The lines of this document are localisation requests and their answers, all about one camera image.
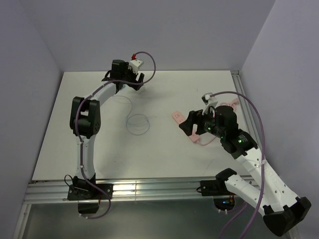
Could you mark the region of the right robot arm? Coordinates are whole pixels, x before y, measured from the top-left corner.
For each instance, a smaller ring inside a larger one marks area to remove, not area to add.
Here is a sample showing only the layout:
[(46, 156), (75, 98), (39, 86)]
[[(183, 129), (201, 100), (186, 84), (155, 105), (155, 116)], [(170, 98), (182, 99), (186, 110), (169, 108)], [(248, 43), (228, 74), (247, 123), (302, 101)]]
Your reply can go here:
[(220, 139), (223, 149), (239, 162), (258, 184), (259, 189), (243, 180), (231, 168), (215, 176), (216, 190), (231, 192), (258, 210), (267, 228), (281, 237), (301, 222), (311, 208), (307, 197), (300, 197), (278, 176), (252, 136), (241, 130), (237, 115), (230, 106), (218, 106), (215, 111), (190, 111), (179, 127), (188, 136), (197, 126), (196, 134), (210, 133)]

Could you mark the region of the pink power strip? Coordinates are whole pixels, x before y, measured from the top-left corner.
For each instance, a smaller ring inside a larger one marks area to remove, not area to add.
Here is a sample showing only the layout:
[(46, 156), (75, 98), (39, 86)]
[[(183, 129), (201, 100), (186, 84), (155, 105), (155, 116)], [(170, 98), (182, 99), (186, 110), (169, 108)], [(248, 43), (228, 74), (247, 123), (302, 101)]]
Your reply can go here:
[[(183, 123), (186, 119), (185, 117), (179, 112), (179, 111), (175, 111), (172, 113), (172, 118), (174, 119), (174, 121), (180, 125), (181, 123)], [(192, 131), (192, 135), (188, 137), (193, 143), (197, 143), (199, 141), (199, 135), (197, 135), (195, 133), (195, 129), (193, 129)]]

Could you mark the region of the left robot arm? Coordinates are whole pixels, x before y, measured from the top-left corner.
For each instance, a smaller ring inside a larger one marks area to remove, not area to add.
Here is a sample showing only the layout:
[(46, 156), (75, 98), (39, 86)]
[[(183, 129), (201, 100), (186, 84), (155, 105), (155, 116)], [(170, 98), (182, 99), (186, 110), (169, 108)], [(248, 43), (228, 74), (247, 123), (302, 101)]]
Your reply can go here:
[(118, 93), (124, 85), (139, 90), (144, 74), (139, 73), (144, 62), (138, 58), (131, 61), (113, 60), (101, 85), (85, 97), (74, 97), (70, 114), (70, 128), (77, 137), (78, 159), (75, 180), (80, 181), (79, 193), (86, 199), (95, 197), (96, 172), (94, 168), (94, 143), (101, 128), (101, 105)]

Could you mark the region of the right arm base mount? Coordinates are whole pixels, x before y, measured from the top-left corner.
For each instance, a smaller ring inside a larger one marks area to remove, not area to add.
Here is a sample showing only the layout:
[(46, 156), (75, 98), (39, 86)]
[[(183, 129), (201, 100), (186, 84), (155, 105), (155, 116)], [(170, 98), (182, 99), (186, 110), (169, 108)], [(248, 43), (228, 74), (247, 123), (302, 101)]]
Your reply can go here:
[(197, 193), (203, 197), (213, 197), (215, 207), (221, 211), (232, 211), (235, 209), (235, 194), (226, 189), (223, 181), (202, 180), (196, 188)]

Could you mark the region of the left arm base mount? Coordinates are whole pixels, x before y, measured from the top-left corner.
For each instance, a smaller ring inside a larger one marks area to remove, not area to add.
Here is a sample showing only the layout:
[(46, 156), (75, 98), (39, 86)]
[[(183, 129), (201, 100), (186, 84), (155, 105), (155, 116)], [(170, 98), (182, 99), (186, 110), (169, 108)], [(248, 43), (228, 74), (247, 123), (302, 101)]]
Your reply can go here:
[[(113, 184), (96, 184), (96, 177), (89, 180), (90, 184), (84, 179), (78, 177), (64, 176), (64, 183), (68, 186), (68, 201), (77, 201), (78, 213), (81, 217), (87, 219), (98, 219), (108, 214), (111, 209), (111, 199), (113, 196)], [(101, 201), (107, 200), (108, 207), (106, 211), (94, 216), (100, 208)]]

